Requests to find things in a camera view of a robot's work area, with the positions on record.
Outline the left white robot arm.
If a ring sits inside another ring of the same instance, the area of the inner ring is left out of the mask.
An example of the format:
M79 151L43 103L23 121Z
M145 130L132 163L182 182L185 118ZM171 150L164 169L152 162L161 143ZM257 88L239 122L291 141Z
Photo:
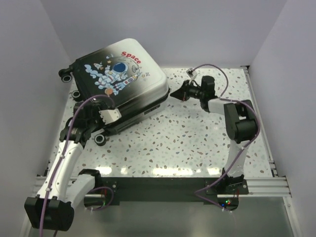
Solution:
M58 152L50 172L37 194L25 200L25 211L32 227L39 230L39 236L43 236L44 230L55 234L69 230L75 209L88 193L110 192L110 200L98 210L113 202L115 192L103 185L97 169L84 169L73 184L69 182L91 134L99 130L100 125L113 123L120 117L114 100L106 94L91 96L75 108L60 132Z

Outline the black suitcase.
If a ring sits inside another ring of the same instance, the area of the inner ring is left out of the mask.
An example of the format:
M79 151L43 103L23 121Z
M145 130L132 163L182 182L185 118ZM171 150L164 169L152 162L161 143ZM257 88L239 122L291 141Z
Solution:
M100 94L114 100L122 117L98 130L94 139L98 146L105 145L108 136L162 112L170 91L161 67L132 38L78 58L58 75L64 83L75 82L72 97L76 103Z

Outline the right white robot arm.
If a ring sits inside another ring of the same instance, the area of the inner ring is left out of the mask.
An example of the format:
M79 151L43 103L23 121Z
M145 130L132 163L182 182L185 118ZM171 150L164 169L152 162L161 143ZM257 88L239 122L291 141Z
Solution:
M224 116L226 134L230 139L228 159L220 178L204 189L231 194L244 182L248 148L260 133L260 122L251 101L219 98L215 94L215 79L211 76L203 76L201 85L186 80L170 96L183 102L190 98L198 99L204 111Z

